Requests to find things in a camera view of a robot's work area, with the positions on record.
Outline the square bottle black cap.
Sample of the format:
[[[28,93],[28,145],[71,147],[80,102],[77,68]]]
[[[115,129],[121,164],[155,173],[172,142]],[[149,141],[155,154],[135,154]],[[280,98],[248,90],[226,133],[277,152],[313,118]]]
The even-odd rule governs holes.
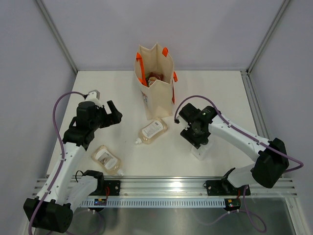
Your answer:
[[[199,148],[194,146],[191,147],[191,153],[195,156],[199,161],[203,161],[208,154],[209,149],[211,148],[212,143],[208,143],[206,145],[200,145]]]

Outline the clear soap bottle white label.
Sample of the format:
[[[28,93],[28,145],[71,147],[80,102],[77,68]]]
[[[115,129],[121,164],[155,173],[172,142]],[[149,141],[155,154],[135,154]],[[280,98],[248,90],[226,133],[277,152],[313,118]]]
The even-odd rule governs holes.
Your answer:
[[[151,144],[159,136],[163,135],[168,130],[168,125],[161,118],[156,118],[150,124],[141,128],[138,132],[138,137],[135,144]]]

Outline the clear Malory soap bottle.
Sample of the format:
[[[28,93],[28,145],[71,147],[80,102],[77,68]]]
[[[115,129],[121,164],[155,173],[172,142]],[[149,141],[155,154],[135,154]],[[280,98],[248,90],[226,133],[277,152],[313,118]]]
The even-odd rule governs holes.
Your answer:
[[[124,176],[121,159],[112,154],[105,145],[99,146],[91,159],[98,163],[107,175]]]

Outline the red Fairy dish soap bottle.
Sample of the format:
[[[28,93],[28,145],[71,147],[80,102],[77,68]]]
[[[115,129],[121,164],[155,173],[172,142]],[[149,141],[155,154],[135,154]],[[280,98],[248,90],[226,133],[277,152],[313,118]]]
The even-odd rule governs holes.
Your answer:
[[[146,76],[146,84],[147,87],[150,87],[154,82],[156,82],[157,80],[162,81],[163,80],[164,75],[160,72],[150,72],[147,76]]]

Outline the floral canvas tote bag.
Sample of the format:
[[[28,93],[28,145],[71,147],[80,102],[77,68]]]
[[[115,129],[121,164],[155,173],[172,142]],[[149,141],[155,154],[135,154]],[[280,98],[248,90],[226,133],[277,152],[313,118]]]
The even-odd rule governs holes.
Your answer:
[[[146,76],[150,72],[160,72],[164,77],[162,81],[157,80],[150,87],[147,87]],[[147,119],[171,116],[175,104],[174,83],[178,81],[178,78],[168,48],[162,47],[158,43],[151,49],[140,45],[134,61],[134,73],[142,95]]]

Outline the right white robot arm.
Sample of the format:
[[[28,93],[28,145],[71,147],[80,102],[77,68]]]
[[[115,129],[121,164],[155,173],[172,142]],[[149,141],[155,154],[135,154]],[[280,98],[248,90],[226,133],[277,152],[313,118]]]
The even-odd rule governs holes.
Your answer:
[[[191,145],[192,154],[203,160],[212,146],[211,135],[222,138],[240,149],[253,161],[241,168],[231,168],[219,180],[207,180],[204,187],[209,196],[242,195],[250,184],[258,183],[265,188],[273,188],[289,167],[285,158],[286,148],[282,140],[270,141],[246,131],[219,114],[212,106],[203,110],[187,103],[175,118],[175,123],[186,122],[180,135]]]

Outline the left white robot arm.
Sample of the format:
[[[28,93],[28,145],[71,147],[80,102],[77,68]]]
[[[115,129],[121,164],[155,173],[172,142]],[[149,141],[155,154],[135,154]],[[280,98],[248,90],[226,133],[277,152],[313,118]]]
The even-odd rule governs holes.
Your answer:
[[[122,114],[114,103],[107,102],[110,113],[95,101],[78,104],[76,116],[72,119],[61,140],[61,156],[46,183],[35,198],[27,198],[23,209],[29,220],[28,232],[32,228],[65,233],[78,206],[89,195],[110,195],[112,185],[104,179],[104,174],[86,170],[76,185],[69,190],[75,168],[84,157],[89,144],[98,129],[119,124]]]

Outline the right aluminium side rail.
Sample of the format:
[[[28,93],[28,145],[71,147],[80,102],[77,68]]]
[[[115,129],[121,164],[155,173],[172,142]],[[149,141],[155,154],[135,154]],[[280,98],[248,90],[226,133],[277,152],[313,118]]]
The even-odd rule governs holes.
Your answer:
[[[273,140],[273,137],[271,137],[268,132],[264,115],[261,110],[259,98],[256,93],[256,89],[253,85],[253,82],[250,78],[250,75],[245,70],[241,70],[240,74],[241,74],[243,85],[246,91],[247,99],[249,102],[249,106],[251,109],[251,113],[252,113],[252,117],[254,120],[257,134],[261,137],[267,138],[269,140]]]

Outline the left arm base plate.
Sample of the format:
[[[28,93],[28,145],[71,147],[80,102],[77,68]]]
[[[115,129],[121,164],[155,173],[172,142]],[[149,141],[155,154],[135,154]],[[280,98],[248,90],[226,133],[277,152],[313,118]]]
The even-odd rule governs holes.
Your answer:
[[[120,195],[120,180],[105,180],[105,195],[106,196],[119,196]]]

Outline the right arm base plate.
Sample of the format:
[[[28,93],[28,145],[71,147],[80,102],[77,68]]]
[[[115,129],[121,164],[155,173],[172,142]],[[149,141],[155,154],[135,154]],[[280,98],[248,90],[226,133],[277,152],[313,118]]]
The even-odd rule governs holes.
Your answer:
[[[203,187],[208,196],[243,196],[245,186],[234,187],[231,183],[224,180],[207,180]]]

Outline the aluminium front rail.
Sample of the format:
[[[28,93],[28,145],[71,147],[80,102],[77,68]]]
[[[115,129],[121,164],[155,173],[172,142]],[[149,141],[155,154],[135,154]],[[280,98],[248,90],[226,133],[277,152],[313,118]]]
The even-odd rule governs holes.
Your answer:
[[[117,186],[120,197],[207,197],[204,187],[205,178],[174,177],[174,178],[139,178],[126,177],[119,179]],[[290,178],[281,178],[273,188],[264,188],[252,184],[246,192],[248,197],[256,198],[289,198],[297,197],[297,190]]]

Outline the left frame post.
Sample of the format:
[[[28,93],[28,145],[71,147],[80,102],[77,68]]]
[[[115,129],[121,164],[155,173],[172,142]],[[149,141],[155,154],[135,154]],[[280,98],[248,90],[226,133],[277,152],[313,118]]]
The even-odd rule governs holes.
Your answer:
[[[40,13],[42,14],[44,21],[46,22],[49,30],[51,31],[54,39],[56,40],[58,47],[62,51],[62,54],[64,55],[68,65],[70,66],[72,71],[75,74],[77,74],[79,70],[78,70],[66,44],[64,43],[64,40],[62,39],[62,36],[61,36],[59,30],[57,29],[56,24],[55,24],[55,22],[51,16],[51,14],[49,13],[44,1],[43,0],[34,0],[34,2],[37,5]]]

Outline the frame post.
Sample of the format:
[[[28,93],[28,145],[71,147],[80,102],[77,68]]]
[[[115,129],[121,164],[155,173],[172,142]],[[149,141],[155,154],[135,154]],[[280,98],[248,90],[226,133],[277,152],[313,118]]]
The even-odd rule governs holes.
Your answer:
[[[59,30],[57,29],[56,24],[55,24],[55,22],[51,16],[51,14],[49,13],[44,1],[43,0],[34,0],[34,2],[37,5],[40,13],[42,14],[44,21],[46,22],[49,30],[51,31],[54,39],[56,40],[58,47],[62,51],[62,54],[64,55],[68,65],[70,66],[72,71],[75,74],[77,74],[79,70],[78,70],[66,44],[64,43],[64,40],[62,39],[62,36],[61,36]]]
[[[255,65],[257,64],[258,60],[260,59],[263,51],[265,50],[267,44],[269,43],[270,39],[272,38],[276,28],[278,27],[282,17],[284,16],[287,8],[289,7],[290,3],[292,1],[291,0],[283,0],[279,9],[277,10],[273,20],[271,21],[260,45],[258,46],[251,62],[249,63],[247,69],[246,69],[246,73],[248,75],[251,74],[251,72],[253,71]]]

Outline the right frame post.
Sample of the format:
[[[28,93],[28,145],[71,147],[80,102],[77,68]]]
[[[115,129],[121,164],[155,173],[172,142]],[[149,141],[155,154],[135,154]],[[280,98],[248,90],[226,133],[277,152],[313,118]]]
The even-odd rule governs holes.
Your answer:
[[[253,71],[255,65],[257,64],[258,60],[260,59],[263,51],[265,50],[267,44],[269,43],[270,39],[272,38],[276,28],[278,27],[282,17],[284,16],[287,8],[289,7],[290,3],[292,1],[291,0],[283,0],[279,9],[277,10],[273,20],[271,21],[260,45],[258,46],[251,62],[249,63],[247,69],[246,69],[246,73],[248,75],[251,74],[251,72]]]

